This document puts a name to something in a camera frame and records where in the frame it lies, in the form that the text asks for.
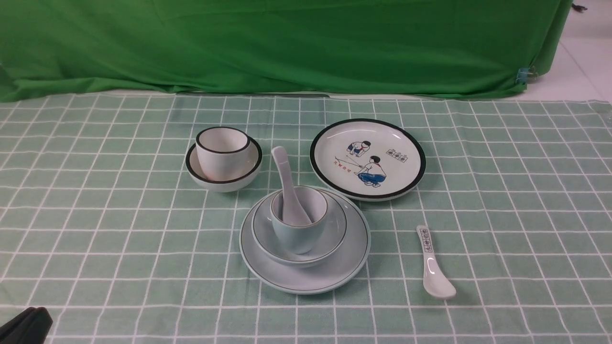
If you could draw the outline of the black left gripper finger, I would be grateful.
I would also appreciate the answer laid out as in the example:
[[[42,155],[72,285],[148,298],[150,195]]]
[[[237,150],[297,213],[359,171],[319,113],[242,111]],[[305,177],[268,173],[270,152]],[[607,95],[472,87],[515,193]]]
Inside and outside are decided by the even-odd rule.
[[[2,344],[43,344],[53,325],[45,307],[29,307],[0,327]]]

